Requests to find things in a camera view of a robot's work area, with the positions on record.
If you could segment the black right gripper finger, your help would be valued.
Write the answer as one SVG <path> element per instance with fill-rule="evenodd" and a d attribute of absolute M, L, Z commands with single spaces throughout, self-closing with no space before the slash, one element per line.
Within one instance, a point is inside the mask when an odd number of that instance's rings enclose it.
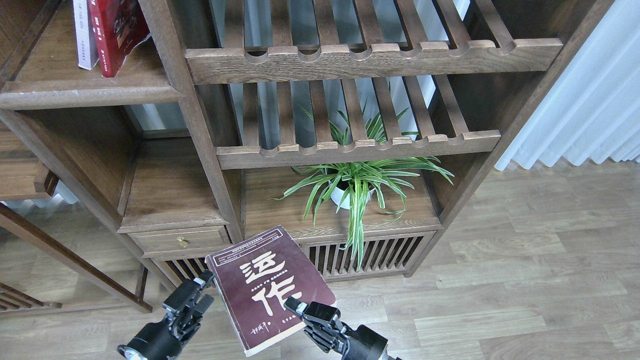
<path fill-rule="evenodd" d="M 294 296 L 289 296 L 284 303 L 284 308 L 286 310 L 291 311 L 298 317 L 304 316 L 307 306 L 308 306 L 307 303 L 304 303 L 304 301 L 298 300 Z"/>

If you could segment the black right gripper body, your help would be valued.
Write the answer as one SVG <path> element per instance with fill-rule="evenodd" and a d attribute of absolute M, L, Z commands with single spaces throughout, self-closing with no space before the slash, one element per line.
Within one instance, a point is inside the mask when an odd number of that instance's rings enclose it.
<path fill-rule="evenodd" d="M 368 326 L 353 330 L 340 320 L 340 310 L 317 301 L 303 304 L 304 333 L 325 353 L 336 351 L 343 360 L 388 360 L 386 337 Z"/>

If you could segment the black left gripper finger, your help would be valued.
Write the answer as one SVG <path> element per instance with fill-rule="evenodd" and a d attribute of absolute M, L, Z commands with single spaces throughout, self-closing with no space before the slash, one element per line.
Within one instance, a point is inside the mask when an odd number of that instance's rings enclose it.
<path fill-rule="evenodd" d="M 214 278 L 215 274 L 206 269 L 193 280 L 183 280 L 182 284 L 163 302 L 162 307 L 169 313 L 184 313 L 188 309 L 195 309 L 195 299 L 210 287 Z"/>
<path fill-rule="evenodd" d="M 199 294 L 198 298 L 195 299 L 195 317 L 201 318 L 213 302 L 214 298 L 209 294 Z"/>

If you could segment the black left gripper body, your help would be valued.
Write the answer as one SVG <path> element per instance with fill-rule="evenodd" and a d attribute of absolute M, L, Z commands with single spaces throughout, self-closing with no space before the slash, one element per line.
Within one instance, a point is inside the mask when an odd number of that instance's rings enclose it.
<path fill-rule="evenodd" d="M 183 313 L 166 311 L 161 323 L 167 328 L 170 335 L 180 342 L 181 346 L 186 346 L 201 328 L 201 320 L 202 317 L 195 316 L 195 309 L 188 309 Z"/>

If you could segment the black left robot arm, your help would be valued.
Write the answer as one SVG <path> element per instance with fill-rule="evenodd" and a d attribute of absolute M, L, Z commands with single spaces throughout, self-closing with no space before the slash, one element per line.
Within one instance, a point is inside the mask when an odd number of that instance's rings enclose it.
<path fill-rule="evenodd" d="M 175 360 L 201 328 L 202 315 L 214 298 L 202 291 L 210 287 L 215 274 L 206 269 L 182 284 L 163 302 L 166 315 L 160 322 L 147 323 L 118 353 L 128 360 Z"/>

